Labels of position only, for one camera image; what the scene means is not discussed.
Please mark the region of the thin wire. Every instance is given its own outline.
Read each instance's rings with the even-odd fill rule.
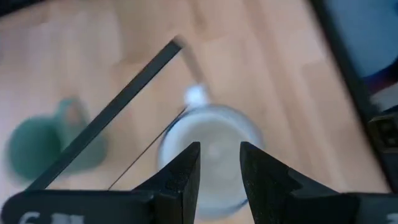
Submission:
[[[123,171],[123,173],[111,184],[111,186],[108,188],[108,190],[111,190],[112,187],[120,180],[120,178],[122,178],[122,176],[124,176],[126,174],[126,172],[139,160],[139,158],[141,158],[142,155],[144,155],[144,153],[158,140],[158,138],[160,138],[163,133],[166,132],[166,130],[169,129],[169,127],[171,127],[171,125],[174,125],[174,123],[176,122],[177,119],[179,119],[179,117],[181,116],[181,114],[183,114],[185,112],[184,108],[181,112],[179,112],[179,114],[173,119],[172,122],[170,122],[169,125],[167,125],[167,127],[165,129],[163,129],[163,131],[160,132],[160,134],[158,136],[156,136],[156,138],[145,148],[145,150],[139,154],[139,156],[137,157],[137,159],[135,159],[130,165],[129,167],[127,167],[126,170]]]

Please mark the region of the black metal rod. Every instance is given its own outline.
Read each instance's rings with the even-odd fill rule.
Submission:
[[[170,41],[69,144],[62,152],[61,157],[33,181],[26,190],[47,188],[180,50],[181,46],[174,40]]]

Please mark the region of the mug handle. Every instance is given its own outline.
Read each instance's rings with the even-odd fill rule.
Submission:
[[[205,85],[197,84],[188,88],[185,92],[184,101],[188,110],[209,105],[210,100]]]

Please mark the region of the mug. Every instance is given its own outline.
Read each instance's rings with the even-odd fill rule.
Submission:
[[[30,117],[19,124],[7,142],[7,168],[23,182],[35,180],[48,169],[89,123],[80,100],[67,98],[59,103],[55,115]],[[62,174],[92,169],[106,157],[106,141],[101,133]]]
[[[159,169],[193,141],[200,142],[200,186],[197,217],[226,217],[247,204],[239,150],[242,141],[264,149],[260,130],[241,112],[211,104],[203,85],[185,94],[187,111],[170,125],[159,146]]]

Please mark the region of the green mug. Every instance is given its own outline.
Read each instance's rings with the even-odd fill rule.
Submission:
[[[62,100],[54,116],[34,116],[12,132],[8,142],[11,170],[19,177],[34,180],[48,169],[62,151],[86,128],[88,116],[79,100]],[[106,141],[97,136],[72,161],[64,173],[87,170],[100,165],[106,157]]]

